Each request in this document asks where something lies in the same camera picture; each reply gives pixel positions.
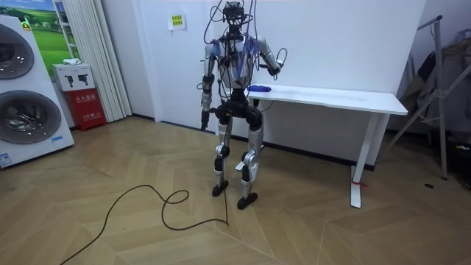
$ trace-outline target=white box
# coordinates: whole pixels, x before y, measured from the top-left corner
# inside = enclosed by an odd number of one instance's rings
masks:
[[[82,63],[76,66],[53,64],[52,72],[57,87],[62,91],[76,91],[95,88],[90,65]]]

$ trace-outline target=black cord on floor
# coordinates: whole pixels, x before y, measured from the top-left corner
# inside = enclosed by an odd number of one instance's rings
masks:
[[[193,228],[193,227],[196,227],[196,226],[199,226],[199,225],[202,225],[204,223],[207,223],[207,222],[212,222],[212,221],[215,221],[215,222],[222,222],[222,223],[225,223],[226,225],[229,225],[229,220],[227,218],[227,196],[226,196],[226,189],[224,189],[224,203],[225,203],[225,208],[226,208],[226,219],[225,220],[222,220],[222,219],[217,219],[217,218],[213,218],[213,219],[208,219],[208,220],[205,220],[205,221],[202,221],[202,222],[199,222],[199,223],[196,223],[194,225],[190,225],[188,227],[171,227],[169,226],[166,222],[165,222],[165,219],[163,218],[163,210],[165,209],[165,206],[167,204],[178,204],[178,203],[181,203],[181,202],[184,202],[188,199],[188,197],[190,196],[190,193],[187,191],[187,190],[179,190],[179,191],[175,191],[174,193],[170,194],[170,196],[167,197],[167,199],[164,199],[162,197],[162,195],[160,195],[160,193],[154,188],[152,187],[151,185],[138,185],[134,188],[131,188],[129,190],[127,190],[126,192],[124,192],[118,199],[116,199],[116,201],[113,203],[113,205],[111,205],[111,208],[110,210],[108,210],[108,213],[106,214],[106,217],[105,217],[105,223],[103,224],[103,228],[102,230],[100,231],[100,233],[98,233],[98,235],[92,240],[90,241],[90,243],[86,244],[82,249],[80,249],[79,251],[77,251],[76,253],[74,253],[72,256],[68,257],[66,260],[64,260],[60,265],[63,265],[65,263],[67,263],[68,261],[70,261],[72,258],[74,258],[75,256],[79,255],[83,250],[85,250],[87,247],[89,247],[90,245],[92,245],[102,234],[103,232],[105,231],[105,228],[106,228],[106,224],[108,222],[108,217],[110,217],[110,213],[112,211],[112,209],[115,207],[116,203],[118,203],[118,201],[124,197],[124,195],[130,193],[131,191],[137,189],[137,188],[143,188],[143,187],[147,187],[147,188],[151,188],[159,197],[161,200],[163,200],[163,206],[162,206],[162,223],[170,230],[174,230],[174,231],[181,231],[181,230],[187,230],[187,229],[190,229],[190,228]],[[186,197],[179,200],[178,202],[169,202],[169,200],[175,195],[175,194],[178,194],[178,193],[181,193],[181,192],[184,192],[186,193]]]

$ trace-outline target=wooden floor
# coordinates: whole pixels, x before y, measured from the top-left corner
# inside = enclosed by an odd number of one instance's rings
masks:
[[[70,149],[0,172],[0,264],[59,264],[139,184],[164,196],[191,192],[166,208],[171,226],[224,218],[224,198],[210,195],[216,136],[128,118],[74,138]],[[266,148],[259,198],[239,211],[241,175],[232,169],[246,145],[231,144],[229,227],[170,231],[158,197],[136,190],[68,264],[471,264],[471,192],[453,177],[440,180],[434,158],[413,141],[364,174],[362,209],[349,204],[348,166]]]

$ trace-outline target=washing machine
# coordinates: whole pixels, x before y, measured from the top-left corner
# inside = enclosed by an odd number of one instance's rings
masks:
[[[31,29],[0,15],[0,167],[73,144]]]

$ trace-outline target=poster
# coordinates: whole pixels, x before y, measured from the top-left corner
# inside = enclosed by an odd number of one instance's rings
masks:
[[[28,20],[50,76],[53,63],[62,63],[63,59],[71,57],[52,0],[0,0],[0,5],[6,7],[7,15]],[[64,28],[73,43],[70,28]]]

